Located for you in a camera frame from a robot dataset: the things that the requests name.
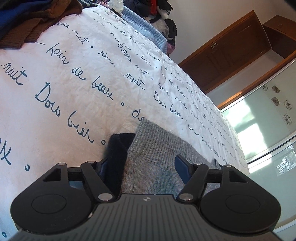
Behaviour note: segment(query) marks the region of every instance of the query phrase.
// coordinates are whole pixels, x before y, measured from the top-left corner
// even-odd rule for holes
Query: white duvet cover
[[[248,174],[237,135],[169,57],[103,6],[84,9],[20,50],[0,50],[0,240],[13,199],[58,162],[100,161],[112,134],[142,118],[209,162]]]

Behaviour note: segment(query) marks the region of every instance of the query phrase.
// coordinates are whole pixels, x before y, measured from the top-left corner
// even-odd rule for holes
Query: blue fabric
[[[168,41],[155,27],[125,6],[123,6],[121,15],[122,19],[127,21],[135,30],[138,30],[146,38],[151,40],[166,54]]]
[[[16,19],[20,14],[30,11],[36,11],[38,7],[47,5],[52,0],[31,0],[30,2],[21,3],[12,9],[1,10],[0,11],[0,29],[4,28],[14,19]]]

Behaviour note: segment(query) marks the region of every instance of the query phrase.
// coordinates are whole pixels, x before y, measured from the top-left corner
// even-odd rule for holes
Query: metal screw
[[[110,193],[101,193],[98,198],[102,201],[109,201],[113,198],[113,196]]]
[[[183,201],[191,201],[193,199],[193,195],[190,193],[182,193],[179,198]]]

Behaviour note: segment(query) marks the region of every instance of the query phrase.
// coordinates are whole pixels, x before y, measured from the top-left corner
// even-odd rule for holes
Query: wrinkled sheet
[[[20,50],[0,50],[0,234],[13,199],[59,162],[104,157],[147,118],[209,162],[248,174],[234,129],[169,57],[103,6],[63,18]]]

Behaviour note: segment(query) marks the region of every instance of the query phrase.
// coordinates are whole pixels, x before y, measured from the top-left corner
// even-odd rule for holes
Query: plastic bag
[[[168,34],[170,30],[168,29],[167,24],[165,21],[161,18],[157,20],[156,22],[152,23],[152,26],[155,27],[164,37],[168,37]]]
[[[114,8],[116,12],[121,13],[123,10],[123,1],[122,0],[110,0],[108,5],[111,8]]]

